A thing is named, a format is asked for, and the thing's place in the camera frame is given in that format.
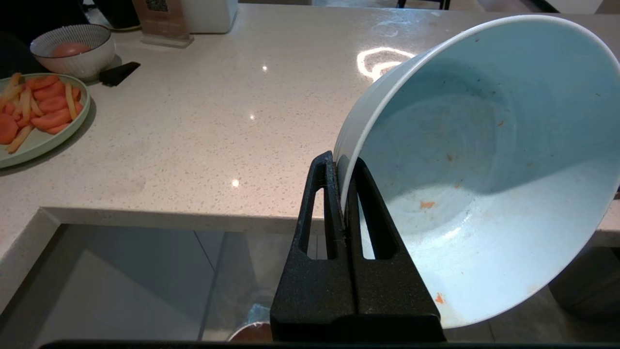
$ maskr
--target white quartz countertop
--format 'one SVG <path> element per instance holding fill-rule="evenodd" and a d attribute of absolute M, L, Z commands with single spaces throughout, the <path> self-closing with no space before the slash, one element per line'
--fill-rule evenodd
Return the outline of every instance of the white quartz countertop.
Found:
<path fill-rule="evenodd" d="M 508 15 L 242 4 L 230 33 L 183 50 L 115 34 L 141 67 L 90 86 L 59 149 L 0 170 L 0 310 L 60 224 L 292 233 L 311 160 L 381 64 Z M 563 17 L 620 55 L 620 16 Z M 617 231 L 614 203 L 598 234 Z"/>

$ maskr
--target bowl rim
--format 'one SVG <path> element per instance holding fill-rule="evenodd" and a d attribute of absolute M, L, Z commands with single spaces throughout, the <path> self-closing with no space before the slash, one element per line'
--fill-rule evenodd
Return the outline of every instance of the bowl rim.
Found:
<path fill-rule="evenodd" d="M 107 38 L 105 38 L 105 40 L 104 40 L 102 43 L 100 43 L 99 45 L 97 45 L 96 47 L 92 47 L 90 50 L 88 50 L 88 51 L 86 51 L 86 52 L 81 52 L 81 53 L 78 53 L 77 55 L 62 56 L 62 57 L 49 57 L 49 56 L 41 56 L 41 55 L 37 55 L 36 53 L 34 53 L 34 52 L 32 51 L 32 45 L 35 43 L 35 41 L 37 41 L 38 39 L 40 39 L 40 38 L 41 38 L 41 37 L 43 37 L 44 35 L 47 35 L 47 34 L 49 34 L 49 33 L 51 33 L 51 32 L 55 32 L 56 30 L 60 30 L 60 29 L 62 29 L 62 28 L 68 28 L 68 27 L 81 27 L 81 26 L 85 26 L 85 25 L 86 25 L 86 26 L 93 26 L 93 27 L 101 27 L 101 28 L 103 28 L 104 30 L 106 30 L 106 31 L 107 31 L 107 33 L 108 33 L 108 37 L 107 37 Z M 106 27 L 104 27 L 104 26 L 102 26 L 102 25 L 100 25 L 100 24 L 85 23 L 85 24 L 72 24 L 72 25 L 64 25 L 64 26 L 62 26 L 62 27 L 60 27 L 60 28 L 56 28 L 56 29 L 49 30 L 49 31 L 47 31 L 47 32 L 45 32 L 45 33 L 43 33 L 43 34 L 39 35 L 38 37 L 34 38 L 34 39 L 30 42 L 29 49 L 30 49 L 30 53 L 31 53 L 34 57 L 37 57 L 37 58 L 44 58 L 44 59 L 46 59 L 46 60 L 56 60 L 56 59 L 62 59 L 62 58 L 76 57 L 76 56 L 79 56 L 79 55 L 83 55 L 83 54 L 85 54 L 85 53 L 92 52 L 92 51 L 94 51 L 94 50 L 98 49 L 99 47 L 101 47 L 101 46 L 105 45 L 108 41 L 110 41 L 110 39 L 111 39 L 111 38 L 112 38 L 112 32 L 110 31 L 110 29 L 108 29 L 108 28 L 106 28 Z"/>

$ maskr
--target light green plate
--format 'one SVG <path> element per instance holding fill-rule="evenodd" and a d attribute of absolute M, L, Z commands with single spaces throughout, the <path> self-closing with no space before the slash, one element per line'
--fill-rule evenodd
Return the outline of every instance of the light green plate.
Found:
<path fill-rule="evenodd" d="M 46 75 L 52 74 L 24 74 L 21 80 L 23 82 L 24 78 L 28 79 Z M 55 135 L 50 135 L 38 129 L 32 130 L 26 141 L 13 154 L 9 154 L 9 152 L 6 151 L 8 145 L 0 145 L 0 168 L 17 165 L 49 152 L 67 140 L 67 138 L 74 134 L 82 123 L 84 123 L 84 119 L 86 119 L 86 115 L 88 115 L 88 110 L 91 108 L 91 94 L 88 92 L 88 88 L 86 88 L 86 85 L 82 81 L 72 76 L 55 75 L 58 75 L 62 82 L 69 82 L 74 87 L 82 90 L 79 102 L 84 106 L 84 109 L 78 115 L 77 119 L 73 120 L 67 128 Z M 8 83 L 9 78 L 0 80 L 0 93 L 4 91 Z"/>

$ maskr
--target food residue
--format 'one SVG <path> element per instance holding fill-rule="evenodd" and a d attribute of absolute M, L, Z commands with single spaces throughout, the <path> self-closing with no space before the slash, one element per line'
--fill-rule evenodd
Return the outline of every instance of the food residue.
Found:
<path fill-rule="evenodd" d="M 429 209 L 435 205 L 434 201 L 420 201 L 421 209 Z"/>
<path fill-rule="evenodd" d="M 435 302 L 437 302 L 439 304 L 444 304 L 446 301 L 443 300 L 443 297 L 441 296 L 441 293 L 437 292 L 437 298 L 435 298 Z"/>

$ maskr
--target white bowl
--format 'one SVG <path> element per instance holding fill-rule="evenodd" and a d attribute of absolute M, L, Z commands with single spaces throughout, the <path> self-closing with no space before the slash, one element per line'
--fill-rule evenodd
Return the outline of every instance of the white bowl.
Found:
<path fill-rule="evenodd" d="M 545 286 L 603 218 L 620 178 L 618 96 L 617 59 L 573 22 L 469 29 L 355 104 L 334 150 L 342 208 L 359 156 L 444 328 L 488 319 Z"/>
<path fill-rule="evenodd" d="M 83 43 L 90 51 L 68 57 L 52 57 L 54 49 L 66 42 Z M 69 25 L 51 30 L 32 41 L 30 52 L 54 73 L 73 75 L 84 81 L 95 80 L 114 59 L 114 40 L 110 31 L 95 24 Z"/>

